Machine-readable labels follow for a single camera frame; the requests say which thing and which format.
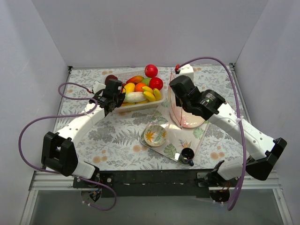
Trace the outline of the clear zip top bag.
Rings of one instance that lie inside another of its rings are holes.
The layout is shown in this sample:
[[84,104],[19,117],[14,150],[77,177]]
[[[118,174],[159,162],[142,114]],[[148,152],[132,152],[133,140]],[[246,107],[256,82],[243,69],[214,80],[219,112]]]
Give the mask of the clear zip top bag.
[[170,117],[173,120],[174,124],[178,126],[179,128],[187,128],[187,124],[185,121],[185,115],[183,112],[183,108],[181,106],[176,105],[176,97],[175,94],[170,87],[169,83],[175,78],[176,76],[173,75],[173,73],[170,74],[170,78],[168,81],[168,90],[167,90],[167,96],[168,96],[168,102],[169,102],[169,113]]

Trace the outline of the white radish toy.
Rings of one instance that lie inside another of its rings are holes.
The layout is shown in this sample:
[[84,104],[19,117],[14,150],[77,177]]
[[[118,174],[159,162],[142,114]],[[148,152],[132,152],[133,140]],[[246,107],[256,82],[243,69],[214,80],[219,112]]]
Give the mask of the white radish toy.
[[146,100],[146,97],[143,92],[130,92],[125,95],[124,100],[129,103],[137,103]]

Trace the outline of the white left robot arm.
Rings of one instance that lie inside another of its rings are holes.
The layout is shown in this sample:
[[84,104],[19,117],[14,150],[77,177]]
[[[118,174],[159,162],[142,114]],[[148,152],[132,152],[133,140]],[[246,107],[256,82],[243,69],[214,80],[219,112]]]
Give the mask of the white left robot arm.
[[95,124],[121,106],[125,99],[122,87],[122,81],[109,79],[102,88],[93,90],[94,96],[81,116],[56,133],[48,132],[43,140],[42,164],[64,176],[83,177],[88,187],[96,187],[100,181],[99,169],[80,160],[75,147]]

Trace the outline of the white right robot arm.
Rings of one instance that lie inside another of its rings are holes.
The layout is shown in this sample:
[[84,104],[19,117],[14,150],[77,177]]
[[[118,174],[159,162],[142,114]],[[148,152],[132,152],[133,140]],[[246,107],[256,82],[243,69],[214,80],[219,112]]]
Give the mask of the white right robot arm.
[[214,169],[201,178],[209,186],[223,186],[229,180],[248,174],[257,180],[266,180],[287,146],[283,138],[265,135],[237,113],[226,100],[213,90],[199,91],[192,80],[180,75],[169,83],[176,104],[183,110],[200,116],[219,127],[246,148],[246,159],[221,160]]

